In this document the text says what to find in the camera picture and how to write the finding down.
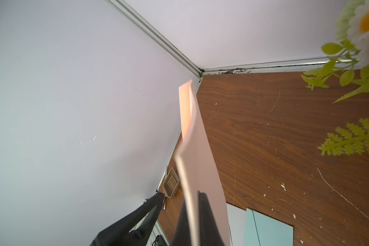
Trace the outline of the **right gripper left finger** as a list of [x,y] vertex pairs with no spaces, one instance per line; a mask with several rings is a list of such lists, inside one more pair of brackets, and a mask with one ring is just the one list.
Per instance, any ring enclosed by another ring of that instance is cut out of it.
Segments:
[[157,192],[139,208],[98,233],[92,246],[146,246],[164,205]]

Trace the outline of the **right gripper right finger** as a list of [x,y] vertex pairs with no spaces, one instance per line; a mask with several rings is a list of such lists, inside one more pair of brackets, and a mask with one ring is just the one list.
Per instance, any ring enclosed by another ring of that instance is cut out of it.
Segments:
[[[213,216],[206,193],[198,192],[199,233],[201,246],[224,246]],[[183,203],[171,246],[193,246],[190,238],[190,227],[186,203]]]

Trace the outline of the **mint green envelope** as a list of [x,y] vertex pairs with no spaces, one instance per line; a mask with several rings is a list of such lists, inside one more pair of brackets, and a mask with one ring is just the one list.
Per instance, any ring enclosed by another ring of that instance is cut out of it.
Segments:
[[294,228],[279,220],[246,210],[244,246],[293,246]]

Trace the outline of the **pink envelope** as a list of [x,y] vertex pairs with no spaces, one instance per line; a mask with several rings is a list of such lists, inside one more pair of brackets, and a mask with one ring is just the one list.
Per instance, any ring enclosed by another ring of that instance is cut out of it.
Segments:
[[199,195],[204,193],[214,219],[213,222],[207,222],[206,228],[216,226],[216,238],[228,246],[230,228],[226,198],[192,84],[192,81],[188,81],[179,87],[182,141],[174,154],[186,204],[190,239],[194,246],[201,244]]

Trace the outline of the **grey envelope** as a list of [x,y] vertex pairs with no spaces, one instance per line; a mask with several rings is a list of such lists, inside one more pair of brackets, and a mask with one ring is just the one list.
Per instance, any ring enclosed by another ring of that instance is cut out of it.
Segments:
[[227,204],[231,245],[244,246],[246,210]]

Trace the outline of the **artificial green flower plant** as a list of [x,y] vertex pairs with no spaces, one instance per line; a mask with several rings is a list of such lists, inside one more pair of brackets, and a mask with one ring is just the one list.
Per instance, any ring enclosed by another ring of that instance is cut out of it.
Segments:
[[[354,84],[357,89],[336,99],[337,102],[369,93],[369,1],[348,1],[336,22],[335,43],[326,43],[322,51],[329,61],[321,68],[302,74],[311,90],[328,88],[327,80],[339,79],[341,87]],[[369,119],[347,123],[327,135],[318,147],[322,155],[369,154]]]

